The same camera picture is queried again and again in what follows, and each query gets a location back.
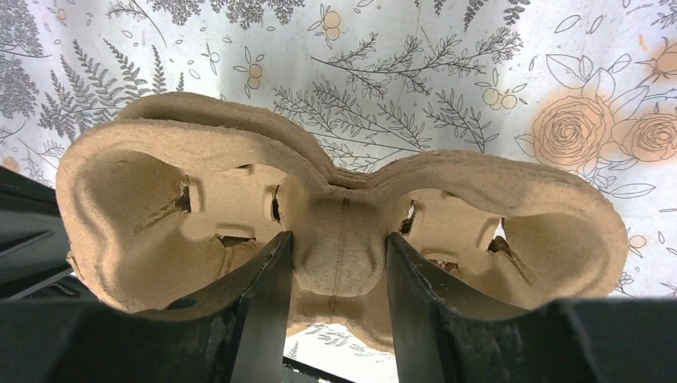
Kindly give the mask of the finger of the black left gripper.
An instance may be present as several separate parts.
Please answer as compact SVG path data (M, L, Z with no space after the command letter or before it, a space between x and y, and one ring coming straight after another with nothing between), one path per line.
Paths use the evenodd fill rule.
M95 300L66 261L55 190L1 168L1 300Z

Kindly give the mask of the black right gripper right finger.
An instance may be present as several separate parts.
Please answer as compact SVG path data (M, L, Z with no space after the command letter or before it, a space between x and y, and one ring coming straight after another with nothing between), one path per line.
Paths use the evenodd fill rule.
M386 240L386 287L402 382L673 382L676 302L501 302Z

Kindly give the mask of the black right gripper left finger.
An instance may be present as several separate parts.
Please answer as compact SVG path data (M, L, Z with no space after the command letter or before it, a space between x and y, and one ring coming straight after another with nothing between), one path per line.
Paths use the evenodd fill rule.
M4 382L279 382L293 237L163 310L126 314L93 300L1 304Z

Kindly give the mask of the cardboard cup carrier tray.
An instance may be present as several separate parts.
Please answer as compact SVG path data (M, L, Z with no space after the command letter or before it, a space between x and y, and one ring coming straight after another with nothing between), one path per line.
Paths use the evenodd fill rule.
M289 231L288 333L337 322L384 351L392 233L526 310L607 296L627 259L622 219L578 176L463 151L348 172L288 121L115 120L66 150L56 190L69 263L114 308L163 309Z

